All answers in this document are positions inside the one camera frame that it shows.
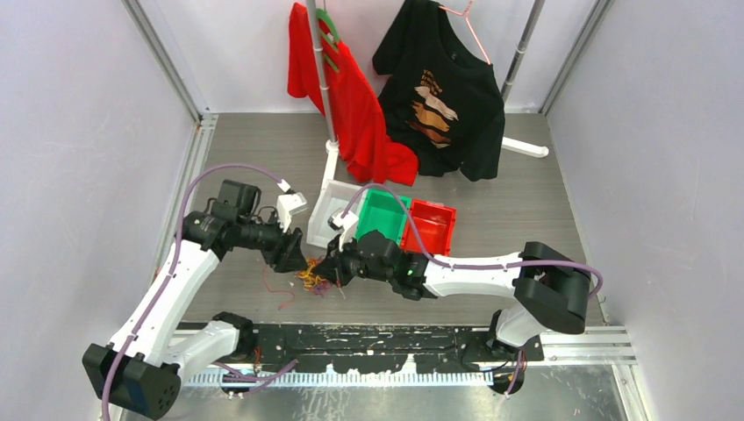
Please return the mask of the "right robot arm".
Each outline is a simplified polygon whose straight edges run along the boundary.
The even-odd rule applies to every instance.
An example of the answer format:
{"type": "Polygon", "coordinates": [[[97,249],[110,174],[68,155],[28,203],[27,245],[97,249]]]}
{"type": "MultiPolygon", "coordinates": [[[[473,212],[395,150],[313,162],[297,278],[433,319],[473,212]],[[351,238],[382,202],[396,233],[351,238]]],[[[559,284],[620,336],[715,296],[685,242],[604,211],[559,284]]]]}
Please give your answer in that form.
{"type": "Polygon", "coordinates": [[[582,334],[591,273],[536,241],[520,252],[489,258],[454,258],[403,250],[378,231],[342,245],[333,239],[311,273],[344,287],[354,278],[386,282],[400,296],[418,301],[445,296],[497,296],[515,300],[496,313],[487,337],[490,354],[509,360],[545,331],[582,334]]]}

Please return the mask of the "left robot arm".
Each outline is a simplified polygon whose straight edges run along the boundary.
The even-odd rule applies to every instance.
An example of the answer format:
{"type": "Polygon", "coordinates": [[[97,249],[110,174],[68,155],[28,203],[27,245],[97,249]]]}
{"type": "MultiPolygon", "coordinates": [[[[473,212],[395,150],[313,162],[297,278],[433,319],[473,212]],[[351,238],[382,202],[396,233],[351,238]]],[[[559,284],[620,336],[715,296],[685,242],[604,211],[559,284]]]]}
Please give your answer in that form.
{"type": "Polygon", "coordinates": [[[185,217],[164,267],[128,321],[107,344],[91,344],[82,356],[104,406],[159,420],[189,378],[227,356],[243,362],[254,355],[258,339],[253,322],[227,311],[178,344],[170,340],[197,291],[235,247],[261,252],[277,273],[306,269],[303,233],[290,223],[307,201],[286,182],[280,187],[283,192],[268,220],[256,215],[260,190],[231,180],[223,181],[207,210],[185,217]]]}

